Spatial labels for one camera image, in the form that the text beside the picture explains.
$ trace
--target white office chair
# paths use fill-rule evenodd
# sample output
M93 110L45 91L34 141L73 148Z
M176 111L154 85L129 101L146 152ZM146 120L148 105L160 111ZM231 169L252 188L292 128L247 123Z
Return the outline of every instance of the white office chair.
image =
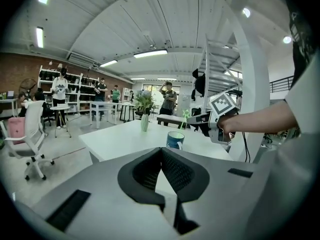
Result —
M8 145L9 156L18 159L31 157L31 159L26 161L27 168L24 172L24 178L27 181L30 179L28 173L32 167L34 167L39 176L45 180L46 176L41 172L39 163L50 162L52 165L55 164L55 161L52 159L44 159L45 156L40 152L40 148L45 139L45 132L41 124L43 103L43 100L39 100L29 104L25 113L24 136L21 138L9 137L4 122L0 121L2 133L5 137L4 141ZM13 141L24 141L24 143L14 145Z

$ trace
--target concrete floor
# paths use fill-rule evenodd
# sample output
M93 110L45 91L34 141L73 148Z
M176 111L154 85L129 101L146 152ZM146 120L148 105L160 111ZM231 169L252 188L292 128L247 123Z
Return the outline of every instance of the concrete floor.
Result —
M90 125L88 114L70 115L68 118L72 138L64 129L57 130L57 138L55 138L55 127L53 124L49 127L49 123L46 123L48 136L44 140L41 151L46 158L55 161L54 165L50 163L40 165L42 173L46 175L46 180L42 180L35 170L31 170L30 180L26 181L24 172L27 167L27 158L9 157L6 147L0 151L1 181L13 199L32 207L50 190L92 165L89 152L78 136L96 131L95 122ZM156 124L157 116L151 116L149 120ZM102 118L100 129L113 126L114 124L106 122L106 117ZM174 124L169 124L169 126L178 127Z

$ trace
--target small table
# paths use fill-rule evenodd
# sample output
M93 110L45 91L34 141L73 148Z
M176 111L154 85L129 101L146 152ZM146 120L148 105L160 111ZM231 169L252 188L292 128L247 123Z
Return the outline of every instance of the small table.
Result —
M12 110L12 116L17 117L18 116L18 102L17 98L11 98L11 99L0 99L0 103L11 103L11 110Z
M184 117L179 117L175 115L167 115L167 114L159 114L156 119L158 122L170 123L174 125L178 125L180 128L182 124L184 124L184 128L187 126L187 120Z
M118 105L121 105L121 112L120 112L120 121L124 121L124 122L130 122L130 107L132 108L132 120L135 120L135 113L134 113L134 104L132 103L118 103ZM126 121L126 112L127 112L127 107L129 107L129 119Z
M137 151L165 147L168 132L184 135L182 149L197 155L233 160L220 145L212 143L203 134L184 129L173 129L149 123L147 131L141 131L141 121L134 120L79 136L90 152L93 163L122 157Z
M117 106L115 108L110 107L114 105L119 105L119 103L108 102L108 101L91 101L90 102L90 125L92 125L92 111L95 111L95 118L96 118L96 128L99 129L100 127L100 117L99 111L114 111L114 124L117 124ZM108 121L109 114L106 113L106 120Z
M61 115L61 111L62 110L68 110L70 109L69 106L52 106L50 107L51 110L54 110L54 111L58 111L58 113L56 114L56 118L55 118L55 125L57 125L57 121L60 120L60 122L63 122L63 118L62 118L62 115ZM65 117L65 128L66 128L66 131L69 133L70 135L70 138L71 138L71 133L69 131L69 126L68 126L68 119L67 119L67 113L64 113L64 117ZM54 129L54 137L56 138L57 137L57 127L55 127Z

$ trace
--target white vase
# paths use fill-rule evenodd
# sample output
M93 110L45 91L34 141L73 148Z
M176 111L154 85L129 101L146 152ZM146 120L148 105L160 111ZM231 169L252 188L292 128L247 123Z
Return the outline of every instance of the white vase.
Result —
M149 116L147 114L143 114L141 117L141 130L146 132L149 125Z

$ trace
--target mug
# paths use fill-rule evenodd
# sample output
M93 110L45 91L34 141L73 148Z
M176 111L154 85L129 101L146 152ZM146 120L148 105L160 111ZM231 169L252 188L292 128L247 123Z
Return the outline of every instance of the mug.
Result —
M177 131L170 131L166 137L166 147L182 150L185 136Z

